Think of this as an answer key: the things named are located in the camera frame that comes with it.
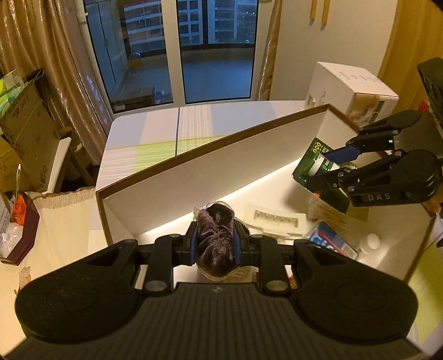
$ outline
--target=toothpaste box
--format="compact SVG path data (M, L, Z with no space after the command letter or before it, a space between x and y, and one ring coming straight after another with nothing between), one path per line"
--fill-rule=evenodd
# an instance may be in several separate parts
M358 252L324 221L319 221L306 239L353 260L358 257Z

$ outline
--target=white box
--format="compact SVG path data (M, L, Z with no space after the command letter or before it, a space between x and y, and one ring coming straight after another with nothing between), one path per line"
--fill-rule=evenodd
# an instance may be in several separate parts
M305 108L331 104L363 127L389 116L397 101L394 91L362 67L318 62Z
M129 238L153 243L162 235L184 234L193 220L193 208L216 200L227 202L240 216L249 203L275 211L308 213L309 200L317 197L293 180L298 161L314 137L338 148L355 134L356 126L349 119L324 105L224 137L142 170L97 192L108 244ZM363 166L379 158L377 153L367 153L355 162ZM363 234L377 234L381 247L361 262L407 278L432 225L433 218L421 204L370 208L368 222L353 223L352 227L360 227ZM182 282L197 281L197 269L178 266L174 277Z

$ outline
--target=cardboard box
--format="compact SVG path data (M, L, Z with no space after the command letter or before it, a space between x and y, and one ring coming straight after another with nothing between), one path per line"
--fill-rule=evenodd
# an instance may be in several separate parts
M17 166L20 158L4 138L0 137L0 190L3 192L16 188ZM24 191L32 190L28 177L22 172L20 188Z
M22 184L22 190L42 192L48 187L60 134L37 93L35 80L25 86L0 119L0 127L9 143L0 141L0 179L3 179L0 189L3 192L15 189L15 180L13 187L9 180L11 169L17 169L18 162L29 180L28 184Z
M108 244L123 239L153 243L184 234L194 207L222 200L242 217L247 204L308 213L314 197L292 178L317 137L332 148L354 137L357 127L331 105L315 107L224 137L142 170L97 192ZM361 155L361 167L380 158ZM377 234L380 250L359 261L400 279L410 276L433 218L421 204L371 207L366 223L351 219L363 235ZM346 239L351 244L359 239ZM196 281L196 269L174 268L177 281Z
M397 101L398 95L364 68L318 62L305 108L331 104L363 127L389 116Z

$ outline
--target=curtain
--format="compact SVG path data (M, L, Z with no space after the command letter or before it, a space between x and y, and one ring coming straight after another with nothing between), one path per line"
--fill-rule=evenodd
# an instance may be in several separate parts
M398 0L378 75L400 97L394 113L427 101L417 65L437 56L443 58L443 12L431 0Z
M112 119L88 61L73 0L0 0L0 67L43 68L39 92L58 127L72 126L100 164Z
M281 8L283 0L275 0L269 21L268 36L264 48L263 62L260 72L257 100L269 100L271 95L272 75L276 64L277 44L280 32Z

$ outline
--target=white table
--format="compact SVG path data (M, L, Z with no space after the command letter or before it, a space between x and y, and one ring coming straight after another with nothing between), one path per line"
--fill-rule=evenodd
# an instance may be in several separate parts
M302 111L303 107L304 101L226 102L123 115L112 124L96 190L223 136ZM88 253L106 246L95 204Z

